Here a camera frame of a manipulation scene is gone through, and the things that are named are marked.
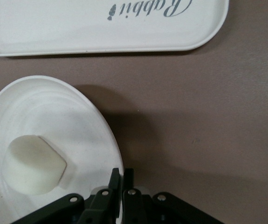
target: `tray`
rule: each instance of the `tray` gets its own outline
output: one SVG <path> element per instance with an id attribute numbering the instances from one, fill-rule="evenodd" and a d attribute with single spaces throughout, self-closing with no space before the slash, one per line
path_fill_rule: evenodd
<path id="1" fill-rule="evenodd" d="M 9 143 L 27 134 L 41 136 L 67 162 L 59 184 L 43 195 L 20 194 L 2 176 Z M 0 224 L 70 193 L 87 199 L 92 191 L 107 187 L 113 168 L 123 174 L 115 138 L 96 107 L 74 87 L 52 77 L 30 76 L 0 92 Z"/>
<path id="2" fill-rule="evenodd" d="M 183 51 L 219 31 L 229 0 L 0 0 L 0 56 Z"/>

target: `tabletop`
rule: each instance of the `tabletop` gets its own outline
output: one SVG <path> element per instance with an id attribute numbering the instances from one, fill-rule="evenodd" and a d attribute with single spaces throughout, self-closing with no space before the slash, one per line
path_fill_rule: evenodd
<path id="1" fill-rule="evenodd" d="M 30 75 L 95 104 L 136 185 L 225 224 L 268 223 L 268 0 L 230 1 L 191 51 L 0 57 L 0 90 Z"/>

